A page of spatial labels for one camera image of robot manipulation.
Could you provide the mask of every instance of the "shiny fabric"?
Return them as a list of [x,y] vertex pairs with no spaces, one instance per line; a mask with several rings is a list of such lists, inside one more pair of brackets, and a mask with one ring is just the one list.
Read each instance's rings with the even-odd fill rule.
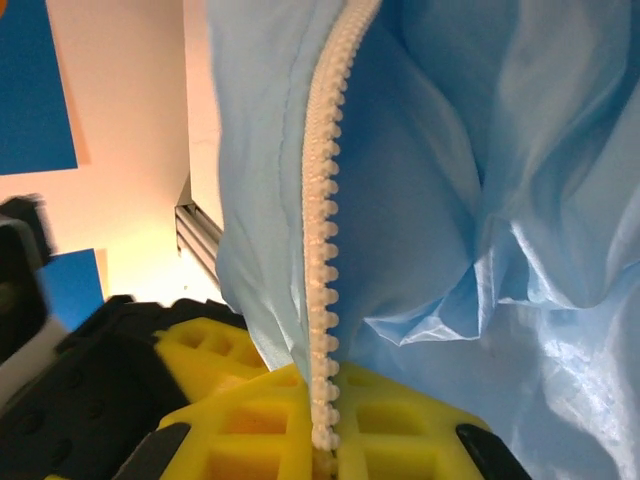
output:
[[[304,112],[341,4],[210,4],[223,295],[307,374]],[[639,76],[638,1],[386,0],[349,79],[337,357],[536,479],[640,478]]]

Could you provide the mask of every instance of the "zipper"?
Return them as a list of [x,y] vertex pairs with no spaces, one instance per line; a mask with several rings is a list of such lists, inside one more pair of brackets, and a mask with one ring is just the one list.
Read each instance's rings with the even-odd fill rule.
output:
[[302,225],[304,242],[305,289],[309,319],[311,363],[311,441],[321,451],[338,448],[340,438],[333,427],[340,420],[333,407],[340,391],[331,381],[338,373],[338,362],[330,358],[338,339],[328,329],[338,325],[338,316],[328,307],[338,301],[338,292],[328,284],[338,278],[329,260],[338,255],[330,242],[338,226],[330,220],[338,211],[331,200],[338,184],[331,177],[338,173],[333,158],[340,153],[335,139],[340,136],[340,107],[353,59],[365,32],[373,21],[381,0],[346,0],[313,74],[302,149]]

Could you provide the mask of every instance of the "black plastic part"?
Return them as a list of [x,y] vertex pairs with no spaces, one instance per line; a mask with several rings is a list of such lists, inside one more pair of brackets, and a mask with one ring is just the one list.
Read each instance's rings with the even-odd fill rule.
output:
[[22,236],[0,226],[0,364],[42,328],[47,306],[31,268]]
[[189,430],[188,423],[174,423],[150,433],[113,480],[160,480]]
[[213,302],[167,309],[108,300],[0,417],[0,479],[111,479],[163,416],[188,403],[155,353],[154,333],[197,317],[244,325]]
[[47,240],[47,234],[38,213],[38,202],[28,197],[14,197],[0,205],[0,215],[21,220],[31,229],[42,265],[51,261],[52,249]]
[[475,425],[458,425],[458,438],[485,480],[531,480],[504,442]]

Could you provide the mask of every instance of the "white zipper teeth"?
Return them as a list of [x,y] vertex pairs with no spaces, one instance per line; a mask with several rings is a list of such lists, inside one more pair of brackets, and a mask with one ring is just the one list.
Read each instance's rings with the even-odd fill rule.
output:
[[334,139],[340,136],[340,106],[347,88],[353,58],[381,0],[347,0],[313,74],[302,152],[302,221],[305,262],[305,289],[311,351],[311,440],[314,447],[331,451],[340,439],[333,431],[340,415],[331,402],[340,394],[331,377],[339,370],[329,355],[338,348],[338,339],[327,329],[338,324],[327,307],[338,301],[338,292],[327,284],[338,271],[327,262],[338,255],[329,238],[338,227],[329,220],[338,211],[331,196],[338,185],[331,179],[338,173],[333,157],[340,152]]

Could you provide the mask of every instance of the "yellow foam block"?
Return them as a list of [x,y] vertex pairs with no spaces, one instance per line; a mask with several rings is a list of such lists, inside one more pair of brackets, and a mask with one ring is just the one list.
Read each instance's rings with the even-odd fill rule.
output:
[[249,334],[197,318],[157,332],[156,352],[190,402],[267,372]]
[[306,384],[295,366],[171,413],[191,430],[163,480],[481,480],[455,427],[476,417],[363,368],[336,379],[341,446],[313,452]]

